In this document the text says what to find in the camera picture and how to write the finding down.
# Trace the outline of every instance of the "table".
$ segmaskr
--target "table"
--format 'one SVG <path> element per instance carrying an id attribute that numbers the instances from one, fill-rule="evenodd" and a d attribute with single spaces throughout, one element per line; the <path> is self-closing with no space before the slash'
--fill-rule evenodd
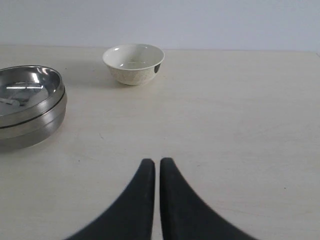
<path id="1" fill-rule="evenodd" d="M 58 70 L 60 129 L 0 153 L 0 239 L 59 240 L 101 214 L 140 160 L 173 157 L 214 210 L 261 240 L 320 238 L 320 58 L 311 52 L 166 50 L 126 86 L 106 48 L 0 46 L 0 68 Z M 153 239 L 162 239 L 158 179 Z"/>

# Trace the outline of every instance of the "white ceramic bowl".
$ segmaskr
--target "white ceramic bowl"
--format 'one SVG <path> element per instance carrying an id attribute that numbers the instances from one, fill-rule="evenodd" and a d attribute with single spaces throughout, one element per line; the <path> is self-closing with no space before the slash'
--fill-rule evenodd
<path id="1" fill-rule="evenodd" d="M 125 44 L 112 47 L 103 54 L 103 61 L 120 83 L 142 85 L 158 73 L 165 53 L 148 44 Z"/>

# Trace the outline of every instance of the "white table surface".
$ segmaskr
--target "white table surface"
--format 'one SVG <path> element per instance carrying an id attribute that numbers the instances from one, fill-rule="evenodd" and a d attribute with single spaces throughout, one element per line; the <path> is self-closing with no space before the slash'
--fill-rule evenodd
<path id="1" fill-rule="evenodd" d="M 1 240 L 66 238 L 110 206 L 141 159 L 152 158 L 158 174 L 166 156 L 249 234 L 320 238 L 315 53 L 168 50 L 153 82 L 129 87 L 112 80 L 104 50 L 0 47 L 0 68 L 55 68 L 68 95 L 53 136 L 0 153 Z M 158 198 L 154 240 L 162 239 Z"/>

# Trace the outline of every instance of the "metal bowl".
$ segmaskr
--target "metal bowl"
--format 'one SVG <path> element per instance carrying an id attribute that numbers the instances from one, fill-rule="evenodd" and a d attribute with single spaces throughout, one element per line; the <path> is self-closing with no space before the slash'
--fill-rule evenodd
<path id="1" fill-rule="evenodd" d="M 54 69 L 25 65 L 0 70 L 0 150 L 39 143 L 61 125 L 67 95 Z"/>

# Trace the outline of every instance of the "bowl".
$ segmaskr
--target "bowl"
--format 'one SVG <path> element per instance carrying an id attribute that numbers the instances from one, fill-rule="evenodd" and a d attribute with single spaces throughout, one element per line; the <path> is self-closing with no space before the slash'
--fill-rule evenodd
<path id="1" fill-rule="evenodd" d="M 0 70 L 0 151 L 37 144 L 61 125 L 67 94 L 54 69 L 24 65 Z"/>
<path id="2" fill-rule="evenodd" d="M 108 49 L 103 61 L 111 75 L 126 85 L 142 85 L 150 82 L 159 72 L 165 53 L 148 44 L 124 44 Z"/>

